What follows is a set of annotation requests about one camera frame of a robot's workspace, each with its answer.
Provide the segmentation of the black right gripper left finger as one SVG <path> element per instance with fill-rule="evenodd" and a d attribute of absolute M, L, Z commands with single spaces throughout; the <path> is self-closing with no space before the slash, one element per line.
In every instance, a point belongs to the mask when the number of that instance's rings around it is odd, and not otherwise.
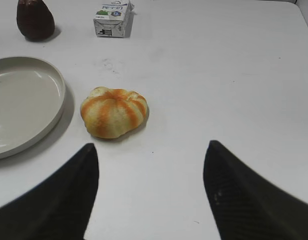
<path fill-rule="evenodd" d="M 82 240 L 99 184 L 92 143 L 43 182 L 0 207 L 0 240 Z"/>

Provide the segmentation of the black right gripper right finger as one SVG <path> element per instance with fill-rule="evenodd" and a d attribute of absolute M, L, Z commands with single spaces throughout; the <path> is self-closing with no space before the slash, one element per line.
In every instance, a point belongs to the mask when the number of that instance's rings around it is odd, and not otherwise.
<path fill-rule="evenodd" d="M 217 140 L 203 182 L 223 240 L 308 240 L 308 204 L 256 173 Z"/>

